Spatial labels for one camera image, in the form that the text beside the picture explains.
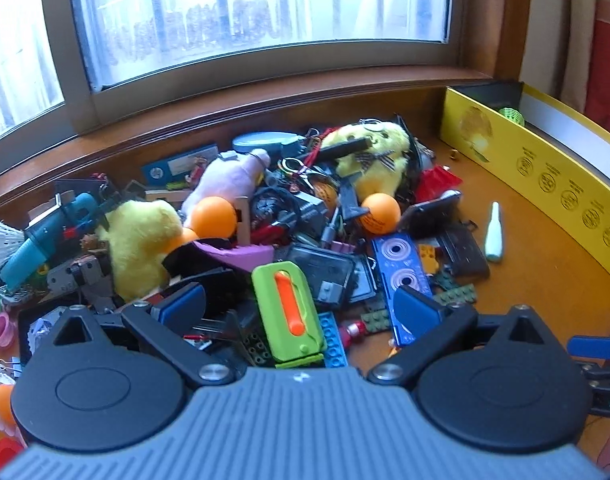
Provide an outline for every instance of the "gray gripper base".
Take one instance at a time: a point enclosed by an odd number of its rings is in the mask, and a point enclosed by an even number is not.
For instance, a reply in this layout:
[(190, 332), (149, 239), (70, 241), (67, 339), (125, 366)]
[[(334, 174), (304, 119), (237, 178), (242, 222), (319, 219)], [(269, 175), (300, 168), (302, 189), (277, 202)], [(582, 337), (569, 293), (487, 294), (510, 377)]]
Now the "gray gripper base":
[(198, 390), (169, 427), (136, 446), (101, 455), (31, 446), (0, 478), (594, 480), (604, 475), (572, 445), (533, 455), (465, 446), (426, 421), (405, 390), (368, 383), (354, 368), (248, 368), (237, 383)]

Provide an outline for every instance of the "window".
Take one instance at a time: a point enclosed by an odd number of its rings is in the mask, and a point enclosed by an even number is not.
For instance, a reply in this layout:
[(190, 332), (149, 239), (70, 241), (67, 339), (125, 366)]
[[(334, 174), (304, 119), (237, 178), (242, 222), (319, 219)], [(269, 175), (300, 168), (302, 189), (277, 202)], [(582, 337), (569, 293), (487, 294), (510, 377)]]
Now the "window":
[(0, 173), (72, 136), (201, 92), (339, 68), (455, 65), (461, 7), (0, 0)]
[(41, 0), (0, 0), (0, 136), (62, 101)]
[(331, 40), (447, 41), (450, 0), (79, 0), (95, 91), (195, 60)]

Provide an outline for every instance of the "pink plastic spool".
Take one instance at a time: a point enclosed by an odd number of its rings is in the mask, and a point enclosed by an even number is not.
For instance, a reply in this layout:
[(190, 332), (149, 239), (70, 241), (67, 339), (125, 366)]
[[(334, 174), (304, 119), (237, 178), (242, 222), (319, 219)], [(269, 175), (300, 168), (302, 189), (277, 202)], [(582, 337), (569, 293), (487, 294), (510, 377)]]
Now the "pink plastic spool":
[(7, 348), (14, 341), (16, 326), (6, 312), (0, 313), (0, 348)]

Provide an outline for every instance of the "yellow plush toy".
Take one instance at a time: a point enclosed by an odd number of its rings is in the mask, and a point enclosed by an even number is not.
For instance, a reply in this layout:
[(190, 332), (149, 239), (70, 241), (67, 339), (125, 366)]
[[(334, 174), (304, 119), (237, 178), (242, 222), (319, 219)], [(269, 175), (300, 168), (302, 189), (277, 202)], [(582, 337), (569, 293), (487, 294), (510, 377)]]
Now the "yellow plush toy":
[(374, 193), (394, 196), (407, 167), (403, 152), (409, 150), (409, 136), (395, 123), (375, 121), (348, 124), (330, 133), (323, 140), (322, 147), (361, 137), (370, 138), (371, 148), (340, 158), (336, 172), (339, 176), (363, 172), (363, 176), (354, 183), (359, 202)]
[(167, 286), (169, 275), (162, 261), (170, 242), (183, 233), (174, 208), (163, 200), (131, 200), (108, 213), (107, 221), (109, 231), (99, 227), (96, 234), (109, 241), (116, 293), (132, 301)]

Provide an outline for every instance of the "metal screw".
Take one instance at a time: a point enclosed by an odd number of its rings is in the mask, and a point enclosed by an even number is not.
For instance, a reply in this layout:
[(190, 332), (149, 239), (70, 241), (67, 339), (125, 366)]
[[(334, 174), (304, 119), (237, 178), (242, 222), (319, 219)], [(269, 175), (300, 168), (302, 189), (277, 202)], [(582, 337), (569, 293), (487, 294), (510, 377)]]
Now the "metal screw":
[(202, 366), (198, 371), (198, 376), (203, 381), (210, 381), (210, 383), (215, 383), (216, 381), (221, 381), (229, 374), (229, 368), (225, 365), (221, 365), (218, 363), (213, 363), (211, 365)]
[(386, 363), (374, 368), (373, 374), (381, 381), (394, 381), (403, 375), (403, 368), (399, 365)]

